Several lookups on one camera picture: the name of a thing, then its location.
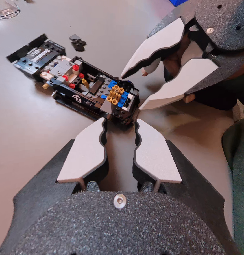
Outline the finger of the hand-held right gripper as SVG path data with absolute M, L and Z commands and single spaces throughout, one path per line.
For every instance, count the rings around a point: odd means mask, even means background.
M 178 47 L 183 34 L 184 23 L 179 17 L 161 30 L 148 37 L 128 61 L 121 78 L 125 79 L 143 67 L 154 66 L 156 59 L 161 59 Z
M 139 109 L 156 109 L 181 100 L 189 89 L 216 69 L 218 66 L 210 59 L 190 59 L 174 79 L 166 82 L 156 93 L 150 95 Z

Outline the blue plastic bin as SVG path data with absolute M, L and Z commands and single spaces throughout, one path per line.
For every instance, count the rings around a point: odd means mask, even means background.
M 174 7 L 177 7 L 188 0 L 169 0 L 169 1 Z

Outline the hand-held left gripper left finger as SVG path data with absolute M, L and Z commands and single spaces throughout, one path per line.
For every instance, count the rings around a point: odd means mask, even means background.
M 79 182 L 86 188 L 88 182 L 99 183 L 108 175 L 106 132 L 107 120 L 100 118 L 76 136 L 57 177 L 58 183 Z

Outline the lego car model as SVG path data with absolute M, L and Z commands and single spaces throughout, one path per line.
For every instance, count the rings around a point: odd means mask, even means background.
M 139 90 L 75 56 L 42 34 L 8 55 L 7 60 L 25 76 L 52 88 L 54 100 L 93 120 L 132 126 L 139 113 Z

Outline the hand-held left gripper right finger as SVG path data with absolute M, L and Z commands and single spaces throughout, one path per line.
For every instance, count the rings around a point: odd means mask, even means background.
M 133 177 L 140 184 L 153 183 L 155 191 L 161 183 L 180 184 L 182 178 L 165 137 L 141 119 L 135 122 L 135 133 Z

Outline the black wedge lego plate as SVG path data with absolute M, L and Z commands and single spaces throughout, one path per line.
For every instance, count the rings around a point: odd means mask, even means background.
M 77 52 L 85 51 L 86 42 L 81 39 L 76 39 L 72 41 L 72 46 Z

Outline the clear lego windshield piece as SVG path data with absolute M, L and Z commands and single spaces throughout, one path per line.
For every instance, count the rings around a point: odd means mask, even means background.
M 0 20 L 16 17 L 20 9 L 13 0 L 0 0 Z

